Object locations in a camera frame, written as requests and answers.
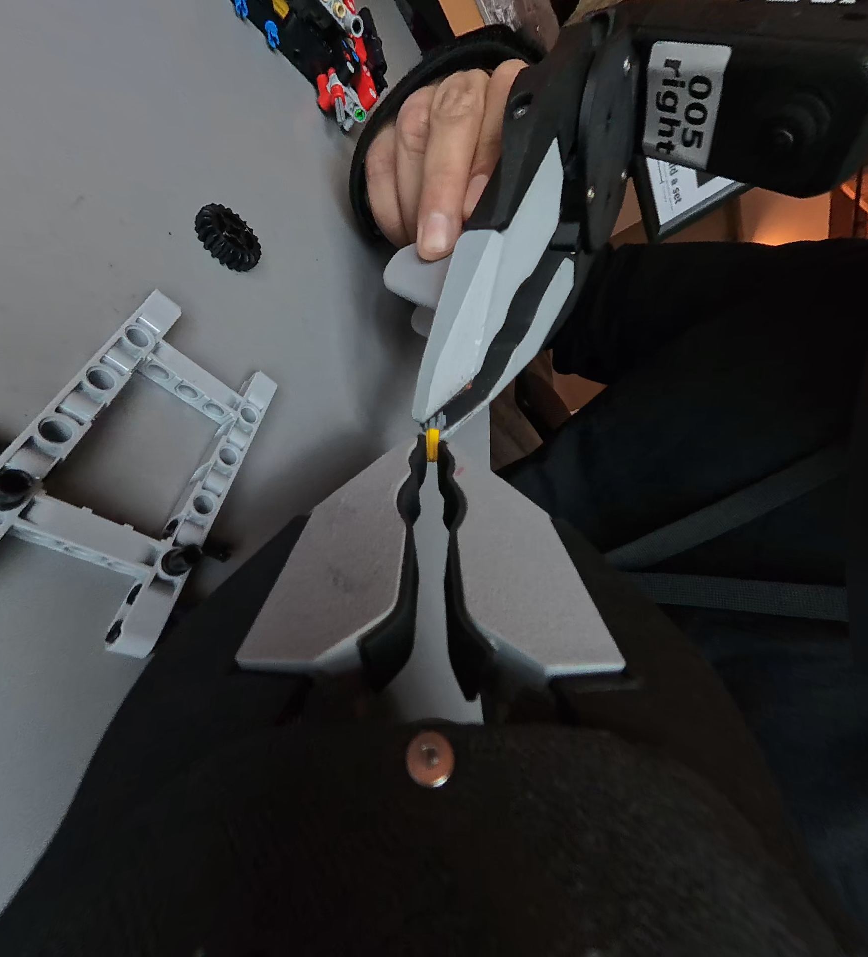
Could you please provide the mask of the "grey lego frame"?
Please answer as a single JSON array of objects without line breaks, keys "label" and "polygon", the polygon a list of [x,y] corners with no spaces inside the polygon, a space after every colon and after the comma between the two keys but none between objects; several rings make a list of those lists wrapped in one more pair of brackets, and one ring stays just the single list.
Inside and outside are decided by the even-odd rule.
[{"label": "grey lego frame", "polygon": [[[109,652],[149,656],[241,470],[276,384],[260,371],[232,389],[164,341],[180,307],[158,290],[97,350],[21,434],[0,451],[0,542],[7,536],[123,575],[131,586],[106,633]],[[158,537],[45,491],[52,470],[139,375],[213,428]]]}]

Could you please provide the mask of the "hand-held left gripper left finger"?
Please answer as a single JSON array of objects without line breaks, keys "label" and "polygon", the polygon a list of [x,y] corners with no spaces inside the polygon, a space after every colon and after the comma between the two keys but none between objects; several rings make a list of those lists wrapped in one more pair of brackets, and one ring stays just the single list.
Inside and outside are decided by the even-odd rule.
[{"label": "hand-held left gripper left finger", "polygon": [[239,651],[246,670],[359,675],[374,691],[414,647],[414,526],[428,466],[423,437],[393,448],[310,513]]}]

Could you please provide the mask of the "black lego technic assembly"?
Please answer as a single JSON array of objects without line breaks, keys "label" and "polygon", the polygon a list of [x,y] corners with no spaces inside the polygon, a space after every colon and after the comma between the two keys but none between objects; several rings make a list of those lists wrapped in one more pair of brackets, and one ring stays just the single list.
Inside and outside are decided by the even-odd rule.
[{"label": "black lego technic assembly", "polygon": [[364,124],[387,88],[375,20],[354,1],[232,1],[316,90],[317,105],[343,133]]}]

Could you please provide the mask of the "black framed sign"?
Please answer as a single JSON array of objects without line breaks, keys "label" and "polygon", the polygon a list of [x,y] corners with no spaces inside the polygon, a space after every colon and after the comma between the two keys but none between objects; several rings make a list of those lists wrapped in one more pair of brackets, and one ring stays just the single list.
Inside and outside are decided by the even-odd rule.
[{"label": "black framed sign", "polygon": [[649,243],[666,240],[751,189],[751,185],[643,155],[633,157],[632,183]]}]

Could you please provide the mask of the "black lego gear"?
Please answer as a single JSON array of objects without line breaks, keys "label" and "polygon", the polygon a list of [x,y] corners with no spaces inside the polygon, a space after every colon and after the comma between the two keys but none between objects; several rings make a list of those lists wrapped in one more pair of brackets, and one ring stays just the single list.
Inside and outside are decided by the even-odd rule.
[{"label": "black lego gear", "polygon": [[245,273],[258,265],[260,241],[234,210],[218,203],[206,204],[198,211],[194,228],[205,251],[226,269]]}]

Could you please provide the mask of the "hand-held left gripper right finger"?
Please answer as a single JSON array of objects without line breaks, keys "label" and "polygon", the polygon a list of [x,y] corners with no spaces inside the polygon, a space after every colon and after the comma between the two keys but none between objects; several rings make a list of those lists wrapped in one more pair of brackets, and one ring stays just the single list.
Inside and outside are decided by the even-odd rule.
[{"label": "hand-held left gripper right finger", "polygon": [[621,675],[626,661],[551,517],[445,441],[437,466],[448,654],[464,697]]}]

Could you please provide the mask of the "person's right hand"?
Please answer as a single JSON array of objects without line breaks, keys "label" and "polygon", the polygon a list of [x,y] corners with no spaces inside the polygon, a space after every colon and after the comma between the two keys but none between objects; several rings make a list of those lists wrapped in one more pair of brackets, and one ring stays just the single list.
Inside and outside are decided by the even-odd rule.
[{"label": "person's right hand", "polygon": [[412,93],[366,156],[367,198],[393,245],[418,257],[450,255],[500,158],[506,104],[519,58],[493,71],[455,72]]}]

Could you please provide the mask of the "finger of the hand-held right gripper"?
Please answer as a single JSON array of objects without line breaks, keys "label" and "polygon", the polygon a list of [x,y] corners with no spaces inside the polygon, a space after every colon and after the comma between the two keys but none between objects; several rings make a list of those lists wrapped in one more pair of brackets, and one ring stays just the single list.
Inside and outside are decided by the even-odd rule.
[{"label": "finger of the hand-held right gripper", "polygon": [[563,170],[550,143],[510,225],[458,240],[428,335],[412,416],[423,429],[476,373],[503,297],[536,268],[560,218]]},{"label": "finger of the hand-held right gripper", "polygon": [[479,368],[440,411],[442,441],[488,406],[542,350],[573,290],[574,273],[573,257],[541,257],[516,290],[502,298]]}]

